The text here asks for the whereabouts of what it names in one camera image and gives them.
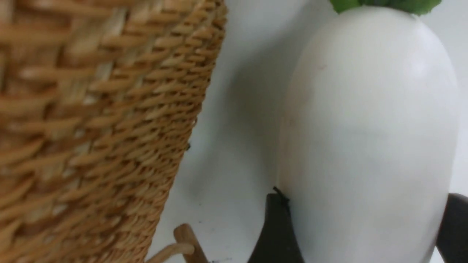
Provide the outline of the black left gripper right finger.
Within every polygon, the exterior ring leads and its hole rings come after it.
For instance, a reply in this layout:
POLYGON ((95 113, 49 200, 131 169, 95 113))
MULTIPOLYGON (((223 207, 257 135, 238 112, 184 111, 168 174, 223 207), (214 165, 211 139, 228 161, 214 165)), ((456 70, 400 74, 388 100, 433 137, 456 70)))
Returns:
POLYGON ((468 197, 450 193, 436 248, 445 263, 468 262, 468 197))

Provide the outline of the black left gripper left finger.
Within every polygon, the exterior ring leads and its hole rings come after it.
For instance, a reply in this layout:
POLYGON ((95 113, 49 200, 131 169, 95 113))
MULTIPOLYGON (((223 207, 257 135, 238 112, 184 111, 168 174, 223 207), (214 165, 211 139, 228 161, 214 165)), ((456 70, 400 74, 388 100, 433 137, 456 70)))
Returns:
POLYGON ((304 263, 291 221, 289 198, 278 187, 267 194, 265 219, 249 263, 304 263))

